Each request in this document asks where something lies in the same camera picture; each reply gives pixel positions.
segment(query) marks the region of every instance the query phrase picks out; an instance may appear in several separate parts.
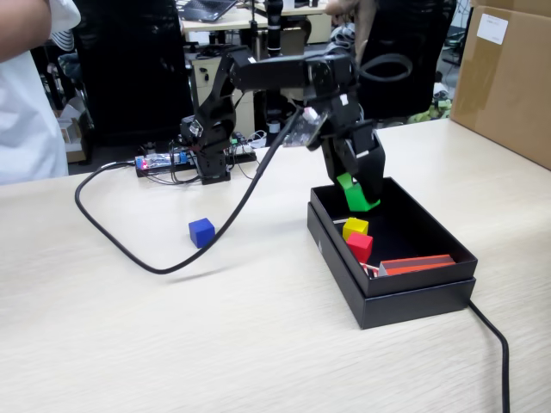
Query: black robotic arm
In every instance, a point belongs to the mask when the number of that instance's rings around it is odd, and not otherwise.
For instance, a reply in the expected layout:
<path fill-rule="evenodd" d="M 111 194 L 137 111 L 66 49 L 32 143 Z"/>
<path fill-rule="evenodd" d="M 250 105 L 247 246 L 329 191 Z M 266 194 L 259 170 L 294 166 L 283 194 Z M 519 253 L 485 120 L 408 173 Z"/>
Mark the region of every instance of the black robotic arm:
<path fill-rule="evenodd" d="M 182 124 L 181 143 L 196 153 L 202 175 L 229 174 L 224 150 L 230 146 L 235 128 L 234 90 L 246 93 L 301 88 L 305 105 L 318 114 L 328 114 L 306 147 L 313 151 L 322 146 L 329 177 L 344 188 L 347 199 L 352 193 L 350 196 L 357 197 L 359 192 L 366 201 L 361 202 L 359 210 L 367 210 L 380 199 L 385 154 L 372 123 L 358 121 L 358 85 L 356 65 L 350 56 L 280 57 L 256 62 L 245 46 L 229 49 L 222 56 L 212 91 L 196 111 L 193 123 Z"/>

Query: wooden table surface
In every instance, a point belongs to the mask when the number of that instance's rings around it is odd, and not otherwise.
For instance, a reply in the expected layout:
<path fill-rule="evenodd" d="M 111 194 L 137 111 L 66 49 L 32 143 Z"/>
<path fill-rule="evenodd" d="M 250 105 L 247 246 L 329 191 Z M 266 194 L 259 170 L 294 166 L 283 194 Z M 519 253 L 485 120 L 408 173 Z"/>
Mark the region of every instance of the wooden table surface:
<path fill-rule="evenodd" d="M 549 411 L 551 173 L 448 120 L 380 136 L 386 175 L 480 260 L 473 301 L 509 340 L 512 411 Z M 359 330 L 306 228 L 321 151 L 281 148 L 226 235 L 167 276 L 84 218 L 83 178 L 0 187 L 0 411 L 501 411 L 500 346 L 471 311 Z M 188 222 L 220 227 L 248 184 L 114 170 L 82 201 L 168 267 L 195 251 Z"/>

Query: black chair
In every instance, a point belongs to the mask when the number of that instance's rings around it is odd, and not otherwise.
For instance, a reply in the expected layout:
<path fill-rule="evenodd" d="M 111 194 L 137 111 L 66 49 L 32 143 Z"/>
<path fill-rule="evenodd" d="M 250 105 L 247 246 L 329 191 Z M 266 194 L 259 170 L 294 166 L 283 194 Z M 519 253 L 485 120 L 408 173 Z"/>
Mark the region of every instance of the black chair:
<path fill-rule="evenodd" d="M 380 0 L 362 56 L 359 99 L 365 119 L 426 111 L 456 0 Z"/>
<path fill-rule="evenodd" d="M 193 114 L 174 0 L 75 0 L 73 30 L 95 139 L 171 140 Z"/>

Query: red cube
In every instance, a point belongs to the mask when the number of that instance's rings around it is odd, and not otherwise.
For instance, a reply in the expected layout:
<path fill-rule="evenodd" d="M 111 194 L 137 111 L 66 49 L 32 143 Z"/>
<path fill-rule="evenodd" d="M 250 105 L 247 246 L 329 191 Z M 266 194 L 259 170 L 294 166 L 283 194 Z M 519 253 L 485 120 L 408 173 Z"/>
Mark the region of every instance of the red cube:
<path fill-rule="evenodd" d="M 352 232 L 346 241 L 352 253 L 359 262 L 368 263 L 373 248 L 373 238 L 369 235 L 363 235 L 358 232 Z"/>

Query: black box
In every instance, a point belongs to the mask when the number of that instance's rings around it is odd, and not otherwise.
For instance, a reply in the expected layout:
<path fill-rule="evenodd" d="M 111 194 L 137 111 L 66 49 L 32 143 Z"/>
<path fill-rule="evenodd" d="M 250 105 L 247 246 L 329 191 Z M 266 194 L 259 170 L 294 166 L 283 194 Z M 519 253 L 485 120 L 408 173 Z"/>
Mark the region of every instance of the black box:
<path fill-rule="evenodd" d="M 373 251 L 368 264 L 450 254 L 455 265 L 374 278 L 343 239 L 349 217 L 369 222 Z M 313 188 L 308 229 L 363 329 L 434 316 L 467 307 L 476 282 L 477 259 L 392 178 L 385 178 L 381 204 L 351 213 L 336 186 Z"/>

